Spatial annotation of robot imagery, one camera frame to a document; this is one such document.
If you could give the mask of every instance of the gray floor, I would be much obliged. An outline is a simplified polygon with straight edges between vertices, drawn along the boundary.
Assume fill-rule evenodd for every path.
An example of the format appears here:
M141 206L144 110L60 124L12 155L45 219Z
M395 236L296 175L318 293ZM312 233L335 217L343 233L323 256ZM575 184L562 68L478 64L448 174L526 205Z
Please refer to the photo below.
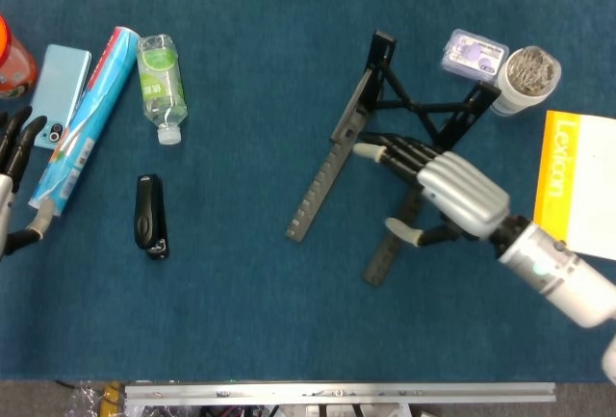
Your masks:
M65 417L72 390L49 381L0 381L0 415ZM425 405L437 417L615 417L616 386L558 385L555 404ZM420 415L413 407L413 415Z

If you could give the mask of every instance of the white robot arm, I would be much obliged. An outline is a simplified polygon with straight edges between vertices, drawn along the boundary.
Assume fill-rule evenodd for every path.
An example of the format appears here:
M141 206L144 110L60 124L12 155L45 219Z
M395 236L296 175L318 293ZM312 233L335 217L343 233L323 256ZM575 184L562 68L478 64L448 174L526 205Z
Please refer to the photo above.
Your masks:
M439 153L397 135L362 133L354 152L423 188L423 196L443 213L446 224L414 229L389 218L387 227L416 247L464 236L491 242L499 261L582 327L616 317L616 286L534 222L509 216L509 195L453 152ZM616 384L616 337L603 357Z

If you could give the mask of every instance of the black metal stand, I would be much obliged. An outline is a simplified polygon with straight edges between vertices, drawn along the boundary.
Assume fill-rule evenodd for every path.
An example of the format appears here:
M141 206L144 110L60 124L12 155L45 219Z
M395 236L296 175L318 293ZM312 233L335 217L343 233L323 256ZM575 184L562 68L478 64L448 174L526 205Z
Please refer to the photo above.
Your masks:
M305 237L358 134L375 111L406 109L415 114L434 148L443 152L452 149L501 94L492 85L479 82L461 102L423 104L414 101L391 69L395 49L396 40L389 35L377 31L372 36L364 75L334 128L330 137L333 145L325 161L287 228L287 237L290 239L301 242ZM389 85L398 99L380 99L385 84ZM450 117L437 129L430 114L450 114ZM420 200L419 189L412 187L400 206L397 218L411 224L421 208ZM382 283L398 254L399 246L400 240L387 232L364 273L367 282L374 286Z

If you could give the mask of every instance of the cylindrical container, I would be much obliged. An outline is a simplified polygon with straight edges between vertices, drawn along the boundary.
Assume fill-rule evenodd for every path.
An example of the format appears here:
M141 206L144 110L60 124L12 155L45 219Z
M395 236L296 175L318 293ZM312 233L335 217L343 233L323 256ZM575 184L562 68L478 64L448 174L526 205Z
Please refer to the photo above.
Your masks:
M579 326L616 316L616 286L533 222L499 261Z
M0 99L13 99L37 79L37 64L0 15Z
M31 206L39 208L42 200L50 197L56 204L54 214L59 216L62 213L135 64L138 39L139 35L132 30L115 27L88 81L79 107L28 202Z
M500 68L496 84L500 96L492 110L512 116L543 102L558 85L560 73L560 63L539 46L517 50Z
M170 36L155 35L139 40L137 64L143 113L158 127L160 144L177 144L182 140L179 124L188 114L177 61Z

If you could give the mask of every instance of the clear plastic lid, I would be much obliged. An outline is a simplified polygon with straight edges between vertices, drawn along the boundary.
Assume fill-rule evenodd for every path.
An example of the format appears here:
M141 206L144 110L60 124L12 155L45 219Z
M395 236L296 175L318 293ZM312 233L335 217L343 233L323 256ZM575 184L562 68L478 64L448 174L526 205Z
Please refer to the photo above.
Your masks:
M163 145L178 144L182 141L179 126L161 126L158 129L158 142Z

